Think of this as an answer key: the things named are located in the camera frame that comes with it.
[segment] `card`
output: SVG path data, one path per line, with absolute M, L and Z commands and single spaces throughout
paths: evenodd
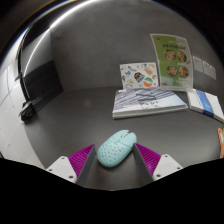
M 205 61 L 203 61 L 203 67 L 204 67 L 204 73 L 208 76 L 211 76 L 210 65 L 208 63 L 206 63 Z
M 120 65 L 123 89 L 159 86 L 156 63 L 143 62 Z
M 200 58 L 196 58 L 193 56 L 193 62 L 194 62 L 194 70 L 203 72 L 203 63 Z

